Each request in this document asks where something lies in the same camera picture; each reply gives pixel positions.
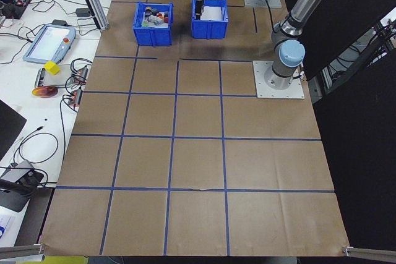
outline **tablet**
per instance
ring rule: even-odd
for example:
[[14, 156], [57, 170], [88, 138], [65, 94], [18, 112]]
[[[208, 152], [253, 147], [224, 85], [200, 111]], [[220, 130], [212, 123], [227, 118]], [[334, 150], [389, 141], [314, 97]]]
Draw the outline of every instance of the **tablet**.
[[75, 28], [47, 24], [37, 34], [24, 60], [46, 64], [62, 61], [75, 38]]

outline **black curtain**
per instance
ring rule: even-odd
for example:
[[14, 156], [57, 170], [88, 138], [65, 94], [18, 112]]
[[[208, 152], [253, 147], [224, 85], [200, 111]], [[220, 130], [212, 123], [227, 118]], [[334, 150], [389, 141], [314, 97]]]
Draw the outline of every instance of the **black curtain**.
[[[296, 1], [286, 0], [289, 11]], [[307, 51], [307, 78], [315, 77], [394, 7], [396, 0], [323, 0], [300, 38]]]
[[393, 51], [314, 104], [346, 233], [356, 248], [396, 250], [395, 66]]

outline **brown paper surface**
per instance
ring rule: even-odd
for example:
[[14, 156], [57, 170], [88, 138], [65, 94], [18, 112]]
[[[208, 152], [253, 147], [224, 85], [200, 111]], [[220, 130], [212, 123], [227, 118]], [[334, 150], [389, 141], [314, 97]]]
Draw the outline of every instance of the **brown paper surface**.
[[[348, 238], [305, 100], [256, 98], [267, 9], [228, 0], [223, 40], [138, 46], [138, 0], [114, 0], [41, 242], [47, 255], [340, 256]], [[275, 21], [285, 9], [273, 10]]]

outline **white table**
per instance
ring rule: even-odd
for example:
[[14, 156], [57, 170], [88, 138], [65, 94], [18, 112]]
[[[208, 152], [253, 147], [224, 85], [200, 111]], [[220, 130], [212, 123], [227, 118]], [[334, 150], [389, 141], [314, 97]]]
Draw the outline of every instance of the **white table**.
[[[57, 0], [67, 12], [74, 12], [78, 7], [87, 7], [79, 4], [73, 4], [62, 0]], [[85, 3], [84, 0], [71, 0], [74, 2]], [[100, 0], [103, 7], [109, 7], [111, 0]], [[65, 20], [71, 25], [77, 25], [77, 17], [75, 15], [66, 15], [60, 7], [53, 7], [46, 13], [32, 11], [33, 6], [28, 6], [27, 10], [20, 20], [15, 20], [10, 28], [2, 27], [0, 32], [17, 33], [21, 26], [34, 28], [37, 25], [44, 23], [51, 23], [54, 19]], [[42, 5], [39, 8], [46, 9], [48, 6]], [[93, 20], [86, 20], [85, 23], [93, 23]], [[5, 22], [5, 26], [11, 25], [11, 20]], [[84, 30], [95, 28], [94, 26], [82, 27]], [[100, 31], [95, 30], [87, 35], [80, 36], [77, 34], [72, 48], [66, 54], [66, 57], [59, 64], [69, 68], [72, 60], [83, 57], [93, 60], [95, 57], [96, 48], [100, 39]], [[0, 36], [0, 63], [8, 62], [12, 56], [25, 44], [25, 41], [18, 40], [12, 36]], [[55, 135], [59, 140], [59, 148], [56, 154], [48, 161], [40, 164], [35, 164], [36, 168], [45, 170], [49, 175], [49, 181], [56, 182], [62, 166], [63, 154], [63, 134], [61, 126], [61, 118], [59, 113], [59, 102], [62, 95], [66, 92], [62, 89], [52, 98], [37, 98], [32, 95], [37, 72], [43, 66], [41, 64], [34, 64], [22, 60], [22, 56], [28, 49], [26, 45], [24, 50], [18, 54], [12, 64], [0, 65], [0, 99], [6, 104], [16, 109], [27, 123], [19, 135], [14, 146], [7, 152], [6, 156], [1, 160], [1, 166], [8, 166], [12, 161], [14, 149], [22, 137], [33, 132], [39, 126], [44, 126], [41, 132], [49, 132]], [[83, 67], [86, 63], [76, 63], [76, 68]], [[66, 133], [66, 144], [69, 141], [76, 114], [63, 106], [63, 119]], [[24, 155], [34, 161], [40, 161], [52, 154], [56, 142], [51, 137], [45, 135], [37, 136], [32, 141], [29, 141], [24, 146]], [[15, 244], [22, 220], [24, 218], [27, 205], [20, 212], [0, 207], [0, 215], [9, 215], [13, 217], [11, 227], [8, 228], [0, 239], [0, 247], [10, 247]]]

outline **metal bracket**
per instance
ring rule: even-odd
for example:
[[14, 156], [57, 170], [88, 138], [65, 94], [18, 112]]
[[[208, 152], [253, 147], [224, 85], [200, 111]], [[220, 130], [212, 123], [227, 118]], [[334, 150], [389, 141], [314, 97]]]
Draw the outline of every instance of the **metal bracket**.
[[342, 247], [342, 252], [347, 257], [396, 263], [396, 252], [391, 250], [369, 250], [356, 249], [354, 247]]
[[[268, 7], [265, 0], [244, 0], [246, 7]], [[281, 9], [280, 0], [268, 0], [271, 9]]]
[[[284, 90], [276, 90], [268, 86], [264, 80], [264, 74], [268, 68], [272, 67], [272, 64], [273, 61], [253, 61], [257, 97], [273, 99], [305, 99], [300, 79], [292, 80], [290, 86]], [[294, 76], [298, 76], [298, 70], [296, 70]]]

